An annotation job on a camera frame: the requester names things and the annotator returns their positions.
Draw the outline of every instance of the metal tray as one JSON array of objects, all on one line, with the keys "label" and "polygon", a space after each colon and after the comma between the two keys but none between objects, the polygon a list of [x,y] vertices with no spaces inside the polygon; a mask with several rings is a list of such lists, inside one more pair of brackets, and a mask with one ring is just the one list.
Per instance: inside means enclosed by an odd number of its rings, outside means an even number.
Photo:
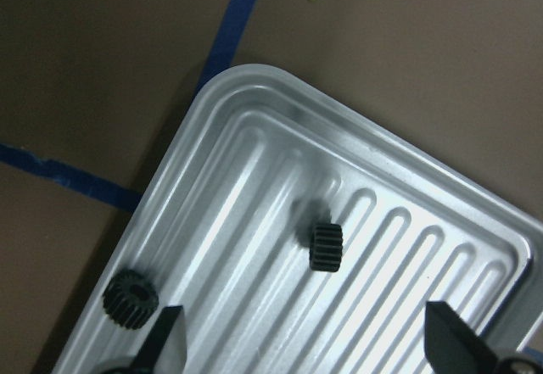
[{"label": "metal tray", "polygon": [[[316,221],[339,272],[308,266]],[[423,308],[445,299],[494,347],[543,310],[543,225],[292,75],[227,70],[199,93],[56,367],[134,355],[101,294],[122,267],[183,304],[186,373],[419,373]]]}]

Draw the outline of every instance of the blue tape strip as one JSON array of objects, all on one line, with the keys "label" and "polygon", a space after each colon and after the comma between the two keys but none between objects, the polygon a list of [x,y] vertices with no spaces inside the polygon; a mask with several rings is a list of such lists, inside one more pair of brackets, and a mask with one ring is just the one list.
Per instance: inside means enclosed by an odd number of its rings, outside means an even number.
[{"label": "blue tape strip", "polygon": [[540,363],[541,366],[543,366],[543,353],[541,353],[538,350],[531,349],[530,347],[527,347],[524,349],[524,353],[529,355],[532,359]]},{"label": "blue tape strip", "polygon": [[221,26],[216,34],[210,54],[202,69],[196,93],[223,70],[230,67],[245,26],[251,15],[256,0],[230,0],[222,17]]},{"label": "blue tape strip", "polygon": [[40,159],[31,152],[1,143],[0,162],[52,180],[61,186],[126,211],[134,211],[142,198],[141,193],[125,189],[84,170],[56,160]]}]

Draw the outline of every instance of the gear teeth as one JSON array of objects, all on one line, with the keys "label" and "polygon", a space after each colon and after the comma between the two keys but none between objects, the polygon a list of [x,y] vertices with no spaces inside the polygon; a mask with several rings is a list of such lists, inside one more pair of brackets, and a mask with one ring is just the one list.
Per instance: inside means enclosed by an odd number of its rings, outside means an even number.
[{"label": "gear teeth", "polygon": [[123,270],[111,278],[103,297],[105,313],[126,329],[142,327],[159,306],[153,285],[133,270]]},{"label": "gear teeth", "polygon": [[313,227],[309,247],[310,268],[314,271],[336,272],[343,255],[343,232],[338,224],[319,223]]}]

